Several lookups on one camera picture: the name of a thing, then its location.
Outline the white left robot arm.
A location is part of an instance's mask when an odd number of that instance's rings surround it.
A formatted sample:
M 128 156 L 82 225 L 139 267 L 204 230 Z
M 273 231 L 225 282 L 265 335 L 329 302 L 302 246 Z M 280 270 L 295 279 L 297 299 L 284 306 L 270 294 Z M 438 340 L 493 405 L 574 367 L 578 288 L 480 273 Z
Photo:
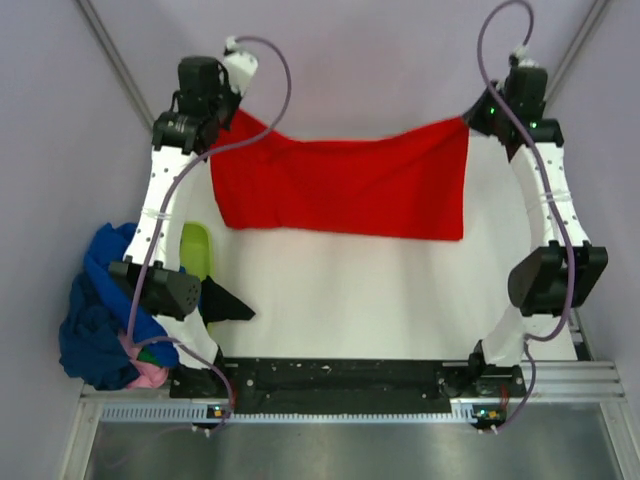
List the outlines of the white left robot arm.
M 257 68 L 254 55 L 239 52 L 180 61 L 179 87 L 153 123 L 151 174 L 137 229 L 123 258 L 108 269 L 131 300 L 127 339 L 134 339 L 141 313 L 149 314 L 164 331 L 145 342 L 175 347 L 180 364 L 194 370 L 194 387 L 209 397 L 224 390 L 227 374 L 198 310 L 202 282 L 181 269 L 183 228 L 209 149 L 230 127 Z

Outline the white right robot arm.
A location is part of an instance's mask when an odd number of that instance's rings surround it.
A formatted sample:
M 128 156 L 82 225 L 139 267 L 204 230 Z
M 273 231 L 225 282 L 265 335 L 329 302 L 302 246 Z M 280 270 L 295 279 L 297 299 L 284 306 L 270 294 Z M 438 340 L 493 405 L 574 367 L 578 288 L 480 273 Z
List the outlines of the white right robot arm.
M 544 115 L 548 75 L 532 61 L 511 66 L 492 81 L 464 120 L 475 133 L 496 138 L 520 186 L 529 222 L 529 253 L 507 280 L 509 306 L 494 330 L 476 345 L 466 380 L 487 396 L 504 380 L 500 367 L 517 365 L 529 344 L 555 339 L 608 264 L 573 205 L 564 165 L 564 137 Z

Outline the red printed t shirt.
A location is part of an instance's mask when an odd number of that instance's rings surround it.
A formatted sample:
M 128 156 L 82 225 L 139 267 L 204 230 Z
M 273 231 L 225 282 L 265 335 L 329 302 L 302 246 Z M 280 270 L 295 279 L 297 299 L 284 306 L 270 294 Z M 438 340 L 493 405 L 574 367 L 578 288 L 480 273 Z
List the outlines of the red printed t shirt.
M 304 141 L 271 132 L 215 155 L 227 227 L 459 241 L 470 130 L 454 117 L 379 140 Z

